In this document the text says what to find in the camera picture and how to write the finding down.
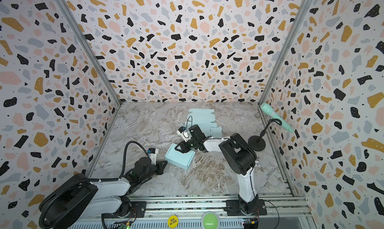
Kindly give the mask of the mint paper box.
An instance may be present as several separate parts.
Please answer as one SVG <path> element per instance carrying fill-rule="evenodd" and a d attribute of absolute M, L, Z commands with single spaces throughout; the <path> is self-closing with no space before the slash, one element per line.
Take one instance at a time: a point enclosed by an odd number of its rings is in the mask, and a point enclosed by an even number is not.
<path fill-rule="evenodd" d="M 181 153 L 176 150 L 176 146 L 177 144 L 171 144 L 170 148 L 168 149 L 165 155 L 165 159 L 166 161 L 168 161 L 169 164 L 172 164 L 187 171 L 193 161 L 195 152 L 189 151 L 188 153 Z"/>

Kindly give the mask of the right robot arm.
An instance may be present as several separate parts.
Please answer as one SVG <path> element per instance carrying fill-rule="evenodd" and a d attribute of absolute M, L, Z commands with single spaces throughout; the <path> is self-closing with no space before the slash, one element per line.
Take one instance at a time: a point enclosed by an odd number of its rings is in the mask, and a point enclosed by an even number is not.
<path fill-rule="evenodd" d="M 254 175 L 258 163 L 257 155 L 238 133 L 215 138 L 206 136 L 198 125 L 180 127 L 177 133 L 183 141 L 176 146 L 176 151 L 183 154 L 189 151 L 222 153 L 230 168 L 237 174 L 239 194 L 237 199 L 226 201 L 224 211 L 228 216 L 267 215 L 265 201 L 259 198 L 256 191 Z"/>

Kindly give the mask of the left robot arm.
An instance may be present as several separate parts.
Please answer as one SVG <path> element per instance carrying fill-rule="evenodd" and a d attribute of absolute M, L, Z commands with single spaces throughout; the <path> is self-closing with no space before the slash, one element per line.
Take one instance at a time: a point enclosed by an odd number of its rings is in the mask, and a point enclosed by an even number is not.
<path fill-rule="evenodd" d="M 77 220 L 97 215 L 124 217 L 131 212 L 129 195 L 156 175 L 167 161 L 142 157 L 120 178 L 92 179 L 76 174 L 47 196 L 39 205 L 42 229 L 67 229 Z"/>

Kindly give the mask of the yellow round sticker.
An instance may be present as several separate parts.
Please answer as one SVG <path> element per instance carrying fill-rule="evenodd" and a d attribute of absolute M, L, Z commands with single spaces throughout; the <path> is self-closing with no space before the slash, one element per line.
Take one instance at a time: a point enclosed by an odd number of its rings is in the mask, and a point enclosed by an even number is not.
<path fill-rule="evenodd" d="M 176 215 L 172 215 L 168 219 L 168 227 L 174 229 L 179 224 L 179 218 Z"/>

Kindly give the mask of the green round button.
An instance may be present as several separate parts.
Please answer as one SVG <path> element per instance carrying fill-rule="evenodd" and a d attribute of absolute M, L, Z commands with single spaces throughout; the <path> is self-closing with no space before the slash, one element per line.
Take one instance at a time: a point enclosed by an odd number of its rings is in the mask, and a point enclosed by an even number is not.
<path fill-rule="evenodd" d="M 218 229 L 219 218 L 213 212 L 206 212 L 201 219 L 202 229 Z"/>

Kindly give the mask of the mint green microphone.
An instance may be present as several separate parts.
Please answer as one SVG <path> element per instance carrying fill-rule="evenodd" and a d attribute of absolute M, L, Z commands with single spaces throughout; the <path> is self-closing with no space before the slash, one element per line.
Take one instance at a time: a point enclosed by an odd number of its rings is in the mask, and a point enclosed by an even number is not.
<path fill-rule="evenodd" d="M 280 115 L 278 115 L 275 110 L 267 103 L 263 103 L 260 105 L 260 108 L 261 110 L 267 114 L 268 116 L 270 116 L 272 119 L 278 119 L 282 122 L 282 127 L 287 130 L 288 132 L 290 133 L 293 133 L 294 130 L 293 128 L 291 127 L 290 124 L 288 124 Z"/>

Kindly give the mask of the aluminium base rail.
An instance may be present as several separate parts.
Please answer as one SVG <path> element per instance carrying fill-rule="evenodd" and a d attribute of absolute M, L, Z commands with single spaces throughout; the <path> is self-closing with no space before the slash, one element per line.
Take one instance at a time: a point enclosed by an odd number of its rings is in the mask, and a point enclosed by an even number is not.
<path fill-rule="evenodd" d="M 260 194 L 264 204 L 254 213 L 229 214 L 229 202 L 234 195 L 133 197 L 132 203 L 143 204 L 138 212 L 142 216 L 128 218 L 130 229 L 168 229 L 168 220 L 177 218 L 178 229 L 201 229 L 203 218 L 214 214 L 219 229 L 242 229 L 252 220 L 259 229 L 315 229 L 305 198 L 285 193 Z"/>

